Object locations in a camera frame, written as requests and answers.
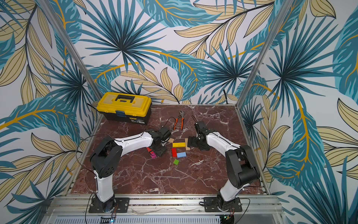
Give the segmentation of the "natural wood long block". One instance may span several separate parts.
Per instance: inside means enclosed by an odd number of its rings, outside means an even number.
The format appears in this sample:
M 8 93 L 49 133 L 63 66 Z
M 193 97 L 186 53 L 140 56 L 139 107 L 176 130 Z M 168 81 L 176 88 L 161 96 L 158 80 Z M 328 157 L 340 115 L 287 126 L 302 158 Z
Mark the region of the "natural wood long block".
M 188 138 L 185 138 L 185 145 L 186 145 L 186 147 L 185 147 L 186 151 L 190 151 L 191 148 L 189 146 Z

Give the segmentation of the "yellow long block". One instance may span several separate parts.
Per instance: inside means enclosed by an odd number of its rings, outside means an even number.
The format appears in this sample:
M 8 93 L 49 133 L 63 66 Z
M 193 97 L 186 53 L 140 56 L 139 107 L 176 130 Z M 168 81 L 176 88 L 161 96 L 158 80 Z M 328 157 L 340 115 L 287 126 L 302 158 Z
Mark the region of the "yellow long block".
M 185 142 L 174 142 L 172 144 L 173 148 L 185 148 L 186 147 L 186 143 Z

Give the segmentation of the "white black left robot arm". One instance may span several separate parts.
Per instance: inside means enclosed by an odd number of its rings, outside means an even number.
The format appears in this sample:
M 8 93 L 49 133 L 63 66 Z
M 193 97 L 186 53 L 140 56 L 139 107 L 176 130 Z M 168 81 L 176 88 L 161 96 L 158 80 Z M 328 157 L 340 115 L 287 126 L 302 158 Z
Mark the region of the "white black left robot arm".
M 90 158 L 96 180 L 96 194 L 92 200 L 95 211 L 109 213 L 114 211 L 118 204 L 113 191 L 113 174 L 121 157 L 147 147 L 152 149 L 156 156 L 162 156 L 167 150 L 165 144 L 170 136 L 171 131 L 162 127 L 158 131 L 148 130 L 125 138 L 103 138 Z

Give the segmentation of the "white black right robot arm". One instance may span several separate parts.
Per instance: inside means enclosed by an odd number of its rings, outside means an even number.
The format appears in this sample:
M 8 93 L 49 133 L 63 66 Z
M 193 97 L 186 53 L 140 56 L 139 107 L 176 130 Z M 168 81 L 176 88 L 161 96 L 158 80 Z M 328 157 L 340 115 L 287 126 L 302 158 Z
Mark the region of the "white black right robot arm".
M 195 122 L 196 136 L 188 138 L 188 146 L 201 151 L 216 149 L 225 156 L 228 180 L 216 197 L 204 198 L 206 212 L 231 209 L 241 211 L 237 195 L 250 184 L 260 179 L 259 167 L 250 146 L 233 143 L 219 132 L 209 129 L 203 121 Z

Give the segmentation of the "light blue flat block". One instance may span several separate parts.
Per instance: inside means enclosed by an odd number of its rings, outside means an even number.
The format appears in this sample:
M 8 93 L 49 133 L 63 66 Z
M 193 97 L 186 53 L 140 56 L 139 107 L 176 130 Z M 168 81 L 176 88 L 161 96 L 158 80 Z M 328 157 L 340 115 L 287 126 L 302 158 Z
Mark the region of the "light blue flat block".
M 177 158 L 184 158 L 186 157 L 186 152 L 180 152 L 180 153 L 177 153 Z

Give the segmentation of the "green small cube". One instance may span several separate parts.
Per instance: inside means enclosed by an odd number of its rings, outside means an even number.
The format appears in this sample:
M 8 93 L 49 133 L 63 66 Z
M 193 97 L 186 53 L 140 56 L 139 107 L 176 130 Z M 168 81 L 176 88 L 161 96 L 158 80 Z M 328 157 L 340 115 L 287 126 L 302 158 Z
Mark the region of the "green small cube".
M 179 162 L 180 162 L 179 160 L 175 159 L 174 162 L 173 162 L 173 164 L 178 165 Z

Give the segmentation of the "orange groove joint pliers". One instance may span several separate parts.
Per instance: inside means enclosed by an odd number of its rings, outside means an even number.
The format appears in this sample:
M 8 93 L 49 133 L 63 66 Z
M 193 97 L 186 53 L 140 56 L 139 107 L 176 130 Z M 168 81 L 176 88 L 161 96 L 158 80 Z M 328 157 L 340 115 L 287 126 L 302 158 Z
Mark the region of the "orange groove joint pliers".
M 176 118 L 173 130 L 177 129 L 178 122 L 180 121 L 180 130 L 183 130 L 184 128 L 184 120 L 185 120 L 185 114 L 183 111 L 179 111 L 179 116 Z

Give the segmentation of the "yellow black toolbox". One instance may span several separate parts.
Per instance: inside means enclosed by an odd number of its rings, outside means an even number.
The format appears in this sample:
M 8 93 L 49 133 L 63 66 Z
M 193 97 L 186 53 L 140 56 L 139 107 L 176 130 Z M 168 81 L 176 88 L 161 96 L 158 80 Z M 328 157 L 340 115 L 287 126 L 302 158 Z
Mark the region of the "yellow black toolbox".
M 147 96 L 107 92 L 98 102 L 97 111 L 107 120 L 147 125 L 151 105 Z

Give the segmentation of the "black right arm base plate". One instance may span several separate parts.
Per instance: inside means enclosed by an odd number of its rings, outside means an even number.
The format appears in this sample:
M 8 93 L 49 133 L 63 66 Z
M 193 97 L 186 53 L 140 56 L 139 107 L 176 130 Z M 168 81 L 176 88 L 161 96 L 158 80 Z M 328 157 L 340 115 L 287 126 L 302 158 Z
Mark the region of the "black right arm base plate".
M 226 202 L 220 197 L 204 197 L 202 205 L 205 212 L 242 212 L 242 205 L 239 198 L 234 198 Z

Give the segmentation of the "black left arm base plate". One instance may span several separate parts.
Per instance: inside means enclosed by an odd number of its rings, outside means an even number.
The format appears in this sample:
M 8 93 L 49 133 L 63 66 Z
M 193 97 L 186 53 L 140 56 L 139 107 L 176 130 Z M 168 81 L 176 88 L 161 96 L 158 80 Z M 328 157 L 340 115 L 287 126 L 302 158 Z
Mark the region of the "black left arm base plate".
M 101 202 L 95 195 L 91 200 L 89 213 L 126 213 L 129 201 L 127 197 L 112 197 L 106 202 Z

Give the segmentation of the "aluminium front rail frame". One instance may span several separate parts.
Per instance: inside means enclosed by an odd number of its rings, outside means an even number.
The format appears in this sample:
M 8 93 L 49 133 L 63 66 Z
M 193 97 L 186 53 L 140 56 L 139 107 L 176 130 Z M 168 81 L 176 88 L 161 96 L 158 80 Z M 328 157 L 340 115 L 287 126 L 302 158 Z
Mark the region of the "aluminium front rail frame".
M 43 224 L 286 224 L 288 219 L 277 196 L 240 195 L 238 209 L 220 211 L 203 206 L 207 195 L 118 194 L 115 212 L 91 213 L 89 195 L 56 198 Z

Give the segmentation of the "silver left corner post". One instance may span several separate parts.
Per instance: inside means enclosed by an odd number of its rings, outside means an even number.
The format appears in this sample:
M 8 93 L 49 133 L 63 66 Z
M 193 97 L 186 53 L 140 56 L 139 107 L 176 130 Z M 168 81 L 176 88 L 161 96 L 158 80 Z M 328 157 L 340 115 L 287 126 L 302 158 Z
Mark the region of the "silver left corner post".
M 61 38 L 65 48 L 67 49 L 68 53 L 71 55 L 73 61 L 78 66 L 80 72 L 82 73 L 83 77 L 88 83 L 88 86 L 93 90 L 95 98 L 97 100 L 100 100 L 102 98 L 102 94 L 98 90 L 98 88 L 95 85 L 94 80 L 92 79 L 87 67 L 85 66 L 84 62 L 82 61 L 79 53 L 77 52 L 70 36 L 67 33 L 66 25 L 69 23 L 69 21 L 66 20 L 64 10 L 61 9 L 61 6 L 58 1 L 55 1 L 57 7 L 60 10 L 60 14 L 58 15 L 54 8 L 52 7 L 50 1 L 37 1 L 39 3 L 40 8 L 44 11 L 46 17 L 52 24 L 54 30 Z

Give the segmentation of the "silver aluminium corner post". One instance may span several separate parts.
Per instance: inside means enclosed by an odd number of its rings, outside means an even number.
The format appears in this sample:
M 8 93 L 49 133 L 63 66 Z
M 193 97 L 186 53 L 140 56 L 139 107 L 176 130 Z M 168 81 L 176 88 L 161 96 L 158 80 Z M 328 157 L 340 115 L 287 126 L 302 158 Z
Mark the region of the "silver aluminium corner post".
M 250 75 L 245 83 L 245 86 L 240 94 L 240 97 L 238 99 L 238 102 L 236 104 L 236 109 L 239 111 L 240 108 L 243 106 L 244 100 L 250 90 L 250 87 L 255 79 L 255 76 L 257 72 L 259 71 L 259 67 L 262 64 L 262 61 L 266 55 L 266 53 L 269 51 L 280 27 L 283 23 L 286 15 L 289 12 L 290 7 L 292 6 L 293 0 L 287 0 L 283 1 L 282 6 L 280 8 L 280 11 L 278 12 L 275 20 L 273 21 L 272 29 L 268 32 L 267 38 L 263 44 L 262 49 L 260 50 L 260 53 L 257 57 L 257 60 L 255 61 L 255 64 L 250 72 Z

